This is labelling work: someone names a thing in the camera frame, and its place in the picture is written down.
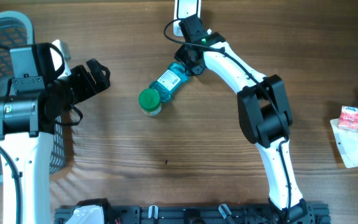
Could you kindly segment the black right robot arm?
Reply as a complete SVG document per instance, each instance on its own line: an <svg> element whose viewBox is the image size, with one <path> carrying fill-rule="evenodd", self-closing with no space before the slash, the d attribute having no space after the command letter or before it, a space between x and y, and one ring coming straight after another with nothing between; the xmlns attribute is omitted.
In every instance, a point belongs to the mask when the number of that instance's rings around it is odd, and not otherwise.
<svg viewBox="0 0 358 224"><path fill-rule="evenodd" d="M293 117L283 80L254 70L218 32L207 31L193 14L177 18L183 41L175 58L192 75L206 69L219 75L237 96L239 125L262 158L269 184L269 204L281 223L307 214L290 158Z"/></svg>

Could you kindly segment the green lid jar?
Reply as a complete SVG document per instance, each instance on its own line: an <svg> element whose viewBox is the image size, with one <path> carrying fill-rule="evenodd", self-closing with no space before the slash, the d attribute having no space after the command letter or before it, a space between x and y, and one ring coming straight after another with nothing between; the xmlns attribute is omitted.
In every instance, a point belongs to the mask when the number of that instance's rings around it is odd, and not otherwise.
<svg viewBox="0 0 358 224"><path fill-rule="evenodd" d="M162 103L158 91L148 88L139 94L139 105L148 116L157 116L162 110Z"/></svg>

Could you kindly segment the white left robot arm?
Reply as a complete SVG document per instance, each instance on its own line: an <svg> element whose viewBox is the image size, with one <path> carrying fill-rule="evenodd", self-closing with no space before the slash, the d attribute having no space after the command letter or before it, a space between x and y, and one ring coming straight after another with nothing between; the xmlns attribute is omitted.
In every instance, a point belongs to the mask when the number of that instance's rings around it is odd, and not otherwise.
<svg viewBox="0 0 358 224"><path fill-rule="evenodd" d="M3 223L50 223L50 156L57 118L110 84L96 59L65 73L62 51L51 43L9 48L14 78L0 97Z"/></svg>

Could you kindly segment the blue mouthwash bottle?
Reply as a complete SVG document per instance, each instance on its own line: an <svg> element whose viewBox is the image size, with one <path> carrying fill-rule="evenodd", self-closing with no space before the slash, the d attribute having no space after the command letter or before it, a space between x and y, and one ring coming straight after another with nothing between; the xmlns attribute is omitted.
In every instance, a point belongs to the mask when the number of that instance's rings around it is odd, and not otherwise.
<svg viewBox="0 0 358 224"><path fill-rule="evenodd" d="M178 62L172 62L167 70L149 85L149 88L156 90L160 95L161 102L166 103L188 79L185 66Z"/></svg>

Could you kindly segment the red tissue packet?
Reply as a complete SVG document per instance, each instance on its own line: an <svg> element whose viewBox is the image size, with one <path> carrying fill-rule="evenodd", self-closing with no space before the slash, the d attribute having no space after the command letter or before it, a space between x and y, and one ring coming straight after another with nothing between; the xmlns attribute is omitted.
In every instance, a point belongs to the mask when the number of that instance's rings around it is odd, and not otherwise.
<svg viewBox="0 0 358 224"><path fill-rule="evenodd" d="M358 108L342 106L338 128L356 130L358 128Z"/></svg>

